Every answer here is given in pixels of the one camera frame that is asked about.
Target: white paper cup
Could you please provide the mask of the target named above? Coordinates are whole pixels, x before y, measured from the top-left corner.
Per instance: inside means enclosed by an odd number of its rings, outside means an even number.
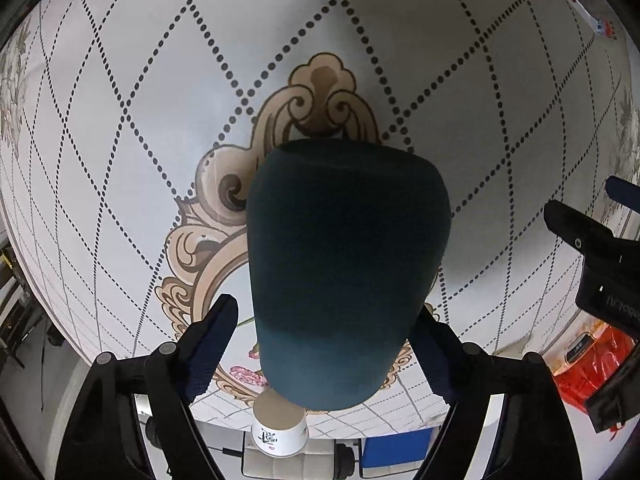
[[[254,400],[251,436],[264,454],[276,458],[293,456],[309,438],[305,409],[267,388]]]

